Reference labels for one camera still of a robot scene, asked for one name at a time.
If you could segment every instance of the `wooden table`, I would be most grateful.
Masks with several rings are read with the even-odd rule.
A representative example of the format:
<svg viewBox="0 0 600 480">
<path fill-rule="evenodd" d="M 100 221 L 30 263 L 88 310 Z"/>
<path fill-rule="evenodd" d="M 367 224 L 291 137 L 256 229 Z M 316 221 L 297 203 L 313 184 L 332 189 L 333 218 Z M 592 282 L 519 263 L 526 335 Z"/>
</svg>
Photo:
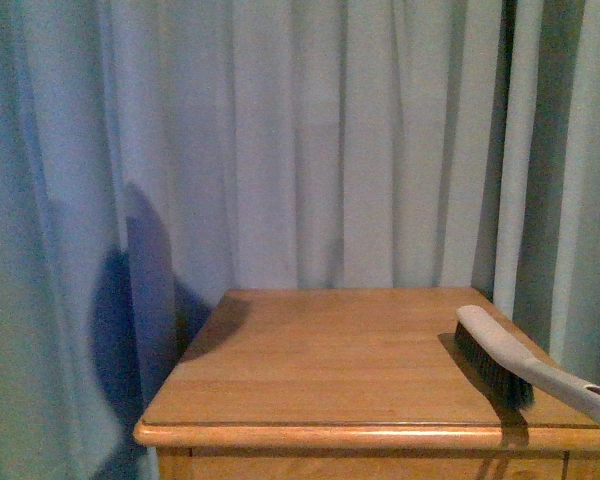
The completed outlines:
<svg viewBox="0 0 600 480">
<path fill-rule="evenodd" d="M 235 290 L 135 436 L 163 480 L 594 479 L 600 427 L 536 389 L 500 405 L 453 343 L 467 288 Z"/>
</svg>

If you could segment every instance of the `brush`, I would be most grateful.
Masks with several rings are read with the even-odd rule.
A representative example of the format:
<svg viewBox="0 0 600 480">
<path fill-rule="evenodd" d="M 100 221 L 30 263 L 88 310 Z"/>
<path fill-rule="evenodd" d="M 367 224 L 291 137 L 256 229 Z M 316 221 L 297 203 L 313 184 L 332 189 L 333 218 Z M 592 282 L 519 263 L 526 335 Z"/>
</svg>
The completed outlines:
<svg viewBox="0 0 600 480">
<path fill-rule="evenodd" d="M 600 386 L 539 360 L 483 308 L 457 310 L 455 342 L 495 396 L 518 410 L 533 404 L 533 386 L 600 424 Z"/>
</svg>

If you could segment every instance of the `table edge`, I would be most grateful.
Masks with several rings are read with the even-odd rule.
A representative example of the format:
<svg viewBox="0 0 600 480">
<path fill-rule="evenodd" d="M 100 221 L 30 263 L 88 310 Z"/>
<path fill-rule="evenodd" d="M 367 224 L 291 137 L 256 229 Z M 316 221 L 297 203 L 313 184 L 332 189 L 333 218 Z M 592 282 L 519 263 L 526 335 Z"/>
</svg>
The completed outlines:
<svg viewBox="0 0 600 480">
<path fill-rule="evenodd" d="M 461 424 L 150 425 L 136 441 L 151 447 L 600 451 L 600 427 Z"/>
</svg>

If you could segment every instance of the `table top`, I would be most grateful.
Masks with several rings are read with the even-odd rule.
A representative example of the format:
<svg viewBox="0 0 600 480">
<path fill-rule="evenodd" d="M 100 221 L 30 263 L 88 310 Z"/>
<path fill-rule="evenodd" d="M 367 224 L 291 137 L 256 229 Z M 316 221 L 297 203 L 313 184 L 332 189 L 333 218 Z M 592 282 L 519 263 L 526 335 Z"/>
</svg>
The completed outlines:
<svg viewBox="0 0 600 480">
<path fill-rule="evenodd" d="M 535 389 L 491 398 L 453 342 L 470 288 L 233 290 L 136 427 L 156 446 L 598 449 L 600 427 Z"/>
</svg>

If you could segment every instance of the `wooden drawer front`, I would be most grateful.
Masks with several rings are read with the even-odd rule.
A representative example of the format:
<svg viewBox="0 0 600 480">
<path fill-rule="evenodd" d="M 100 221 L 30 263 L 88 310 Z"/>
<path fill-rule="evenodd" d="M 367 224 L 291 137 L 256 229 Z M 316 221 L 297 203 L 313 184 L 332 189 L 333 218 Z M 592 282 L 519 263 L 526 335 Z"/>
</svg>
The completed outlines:
<svg viewBox="0 0 600 480">
<path fill-rule="evenodd" d="M 193 451 L 180 476 L 162 480 L 561 480 L 562 452 Z"/>
</svg>

